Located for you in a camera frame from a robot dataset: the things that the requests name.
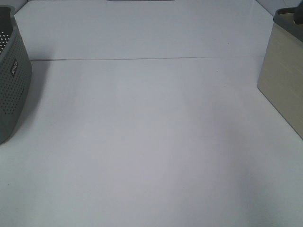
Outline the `grey perforated plastic basket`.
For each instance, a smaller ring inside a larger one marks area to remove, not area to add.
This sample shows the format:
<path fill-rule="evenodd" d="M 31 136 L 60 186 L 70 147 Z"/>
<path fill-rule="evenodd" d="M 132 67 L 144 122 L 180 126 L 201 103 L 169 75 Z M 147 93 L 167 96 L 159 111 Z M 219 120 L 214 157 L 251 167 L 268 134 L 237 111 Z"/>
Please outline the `grey perforated plastic basket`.
<path fill-rule="evenodd" d="M 32 65 L 12 6 L 0 7 L 0 142 L 12 135 L 23 110 Z"/>

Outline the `beige basket with grey rim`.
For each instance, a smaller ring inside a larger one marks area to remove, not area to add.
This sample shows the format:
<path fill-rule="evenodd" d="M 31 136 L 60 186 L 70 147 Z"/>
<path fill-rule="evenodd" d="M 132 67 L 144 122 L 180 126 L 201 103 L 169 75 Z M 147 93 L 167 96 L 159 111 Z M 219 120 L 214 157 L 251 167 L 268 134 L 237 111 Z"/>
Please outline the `beige basket with grey rim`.
<path fill-rule="evenodd" d="M 275 12 L 257 87 L 294 131 L 303 135 L 303 26 L 296 8 Z"/>

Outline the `dark navy towel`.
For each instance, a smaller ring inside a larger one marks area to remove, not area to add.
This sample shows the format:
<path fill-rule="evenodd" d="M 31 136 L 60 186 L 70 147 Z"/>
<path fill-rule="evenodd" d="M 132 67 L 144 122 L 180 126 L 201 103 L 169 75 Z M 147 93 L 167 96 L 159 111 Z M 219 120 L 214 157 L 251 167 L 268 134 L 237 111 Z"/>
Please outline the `dark navy towel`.
<path fill-rule="evenodd" d="M 296 11 L 294 13 L 294 22 L 297 25 L 303 24 L 303 12 L 302 11 Z"/>

